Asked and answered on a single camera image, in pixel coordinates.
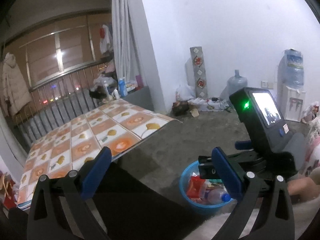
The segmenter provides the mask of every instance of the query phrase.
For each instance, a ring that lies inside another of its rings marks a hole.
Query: blue water bottle cap
[[[230,199],[231,199],[231,196],[228,193],[223,194],[222,197],[221,197],[221,200],[223,202],[229,202]]]

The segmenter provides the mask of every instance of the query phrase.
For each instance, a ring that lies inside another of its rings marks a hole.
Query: red bag
[[[186,192],[188,198],[199,198],[199,191],[204,182],[205,179],[201,179],[200,176],[192,176],[189,181],[188,190]]]
[[[6,174],[0,174],[0,195],[3,195],[3,205],[8,210],[17,206],[12,190],[14,184],[15,182],[10,179],[10,176],[7,176]]]
[[[104,31],[104,28],[100,28],[100,38],[104,39],[105,36],[106,36],[106,33]]]

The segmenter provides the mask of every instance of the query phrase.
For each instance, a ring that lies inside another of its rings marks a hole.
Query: red snack wrapper
[[[192,176],[189,181],[188,190],[186,192],[186,195],[188,196],[188,198],[190,199],[200,198],[199,191],[202,184],[204,184],[204,182],[205,182],[205,179],[201,179],[200,176]]]

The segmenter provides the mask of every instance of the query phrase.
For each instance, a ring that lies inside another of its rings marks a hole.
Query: blue bottle
[[[119,79],[119,92],[120,92],[120,96],[123,98],[125,96],[128,95],[128,92],[127,92],[127,86],[125,85],[125,81],[124,81],[124,78],[120,78]]]

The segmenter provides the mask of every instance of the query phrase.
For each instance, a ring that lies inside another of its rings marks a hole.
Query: metal bolt
[[[248,176],[248,178],[253,179],[254,178],[254,173],[252,171],[248,171],[247,172],[247,176]]]
[[[280,175],[277,176],[277,180],[279,180],[280,182],[284,181],[284,178]]]
[[[39,181],[45,181],[47,179],[46,175],[41,175]]]
[[[78,174],[77,171],[72,170],[72,171],[69,172],[69,177],[73,178],[73,177],[77,176],[77,174]]]

